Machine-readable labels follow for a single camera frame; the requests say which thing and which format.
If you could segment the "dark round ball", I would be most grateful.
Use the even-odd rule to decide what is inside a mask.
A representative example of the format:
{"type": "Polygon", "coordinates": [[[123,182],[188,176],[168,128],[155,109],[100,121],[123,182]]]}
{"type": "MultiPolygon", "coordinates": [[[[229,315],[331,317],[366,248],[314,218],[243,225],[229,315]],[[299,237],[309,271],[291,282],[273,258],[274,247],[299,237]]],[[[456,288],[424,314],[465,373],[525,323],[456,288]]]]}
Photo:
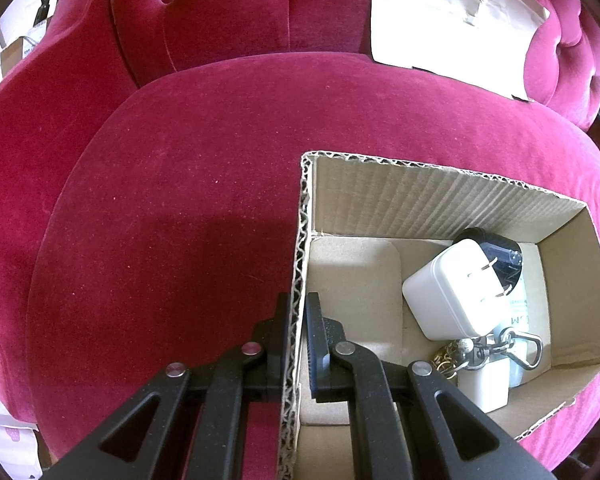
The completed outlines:
{"type": "Polygon", "coordinates": [[[454,238],[453,243],[457,244],[461,240],[473,240],[480,246],[486,258],[492,263],[496,277],[503,287],[504,295],[509,295],[518,284],[522,274],[524,257],[520,245],[510,238],[475,226],[460,232],[454,238]]]}

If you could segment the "cardboard box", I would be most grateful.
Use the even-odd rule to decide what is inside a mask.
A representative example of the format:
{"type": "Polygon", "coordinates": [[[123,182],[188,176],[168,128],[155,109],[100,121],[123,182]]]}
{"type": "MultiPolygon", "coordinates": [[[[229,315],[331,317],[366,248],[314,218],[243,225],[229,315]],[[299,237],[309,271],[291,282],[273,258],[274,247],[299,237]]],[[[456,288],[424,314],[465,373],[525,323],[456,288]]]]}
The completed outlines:
{"type": "Polygon", "coordinates": [[[516,240],[530,330],[545,341],[494,420],[543,464],[560,463],[600,418],[600,172],[541,186],[494,174],[329,152],[301,161],[279,466],[285,479],[349,479],[347,409],[309,393],[303,303],[396,364],[426,359],[403,281],[470,226],[516,240]]]}

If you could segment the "metal keyring with chain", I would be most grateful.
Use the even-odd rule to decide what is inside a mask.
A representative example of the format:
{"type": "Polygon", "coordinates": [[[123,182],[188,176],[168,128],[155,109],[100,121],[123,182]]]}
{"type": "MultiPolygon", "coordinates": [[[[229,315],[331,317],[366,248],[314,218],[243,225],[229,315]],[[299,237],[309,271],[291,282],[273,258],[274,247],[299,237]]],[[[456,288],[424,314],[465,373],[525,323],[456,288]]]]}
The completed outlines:
{"type": "Polygon", "coordinates": [[[438,372],[452,379],[460,370],[478,372],[501,359],[509,359],[522,370],[531,372],[540,366],[543,353],[540,336],[508,326],[495,334],[452,340],[434,354],[431,362],[438,372]]]}

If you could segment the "light blue tube bottle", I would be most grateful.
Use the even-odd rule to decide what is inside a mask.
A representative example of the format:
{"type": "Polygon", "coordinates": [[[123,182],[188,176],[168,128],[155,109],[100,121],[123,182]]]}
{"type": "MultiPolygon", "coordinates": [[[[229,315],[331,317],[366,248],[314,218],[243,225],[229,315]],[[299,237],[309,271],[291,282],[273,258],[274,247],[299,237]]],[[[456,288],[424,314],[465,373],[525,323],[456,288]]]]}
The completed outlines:
{"type": "Polygon", "coordinates": [[[501,323],[494,328],[496,342],[502,337],[507,348],[496,358],[504,359],[509,365],[509,388],[517,388],[526,380],[526,375],[541,363],[543,341],[530,332],[529,300],[524,279],[505,297],[506,309],[501,323]]]}

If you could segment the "large white power adapter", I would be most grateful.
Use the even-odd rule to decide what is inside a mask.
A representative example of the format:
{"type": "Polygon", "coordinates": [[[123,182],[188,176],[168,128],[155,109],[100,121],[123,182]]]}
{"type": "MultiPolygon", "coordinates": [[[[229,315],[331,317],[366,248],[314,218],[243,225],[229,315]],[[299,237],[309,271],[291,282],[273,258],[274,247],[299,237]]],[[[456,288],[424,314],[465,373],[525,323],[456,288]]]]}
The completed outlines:
{"type": "Polygon", "coordinates": [[[505,297],[513,286],[501,283],[497,262],[465,238],[403,282],[407,307],[427,339],[478,338],[501,323],[505,297]]]}

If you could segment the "small white cube charger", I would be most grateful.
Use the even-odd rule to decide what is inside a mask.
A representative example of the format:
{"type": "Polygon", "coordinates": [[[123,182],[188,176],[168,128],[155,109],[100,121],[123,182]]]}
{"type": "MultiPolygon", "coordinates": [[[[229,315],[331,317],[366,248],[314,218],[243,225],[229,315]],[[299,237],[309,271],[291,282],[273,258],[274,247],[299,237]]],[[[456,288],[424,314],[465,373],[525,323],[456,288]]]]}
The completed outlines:
{"type": "Polygon", "coordinates": [[[509,394],[509,360],[487,362],[480,370],[460,370],[457,388],[483,413],[504,408],[509,394]]]}

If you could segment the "red velvet tufted sofa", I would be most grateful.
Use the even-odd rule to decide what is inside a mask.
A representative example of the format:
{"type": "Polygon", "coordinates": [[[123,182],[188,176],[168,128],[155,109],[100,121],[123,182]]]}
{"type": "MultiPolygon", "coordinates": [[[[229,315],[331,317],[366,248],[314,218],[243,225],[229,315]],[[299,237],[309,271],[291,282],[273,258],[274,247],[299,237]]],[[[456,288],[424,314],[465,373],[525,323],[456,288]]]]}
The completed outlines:
{"type": "Polygon", "coordinates": [[[584,200],[600,237],[600,26],[580,0],[528,102],[370,56],[370,0],[59,0],[0,84],[0,400],[66,455],[289,287],[300,156],[501,174],[584,200]]]}

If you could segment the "brown paper sheet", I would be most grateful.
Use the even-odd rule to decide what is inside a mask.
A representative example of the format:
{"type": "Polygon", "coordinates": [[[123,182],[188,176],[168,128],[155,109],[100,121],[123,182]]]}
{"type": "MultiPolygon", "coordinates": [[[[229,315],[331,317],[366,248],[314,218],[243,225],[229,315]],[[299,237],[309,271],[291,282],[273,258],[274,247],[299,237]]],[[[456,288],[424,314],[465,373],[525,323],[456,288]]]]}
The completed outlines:
{"type": "Polygon", "coordinates": [[[372,0],[370,53],[526,100],[524,63],[549,15],[536,0],[372,0]]]}

